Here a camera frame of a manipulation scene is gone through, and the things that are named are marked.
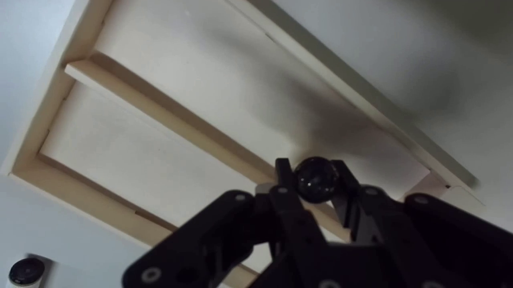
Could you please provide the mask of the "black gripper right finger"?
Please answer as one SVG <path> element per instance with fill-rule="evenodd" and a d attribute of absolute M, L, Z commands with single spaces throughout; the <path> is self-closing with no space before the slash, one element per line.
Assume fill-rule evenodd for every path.
<path fill-rule="evenodd" d="M 513 288 L 513 234 L 428 194 L 393 200 L 335 160 L 334 198 L 353 243 L 387 251 L 407 288 Z"/>

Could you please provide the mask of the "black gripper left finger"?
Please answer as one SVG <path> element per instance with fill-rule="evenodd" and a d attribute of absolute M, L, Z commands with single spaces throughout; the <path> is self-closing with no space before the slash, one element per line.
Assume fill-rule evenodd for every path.
<path fill-rule="evenodd" d="M 271 262 L 250 288 L 314 288 L 327 242 L 297 192 L 289 160 L 265 194 L 228 190 L 124 272 L 124 288 L 217 288 L 266 243 Z"/>

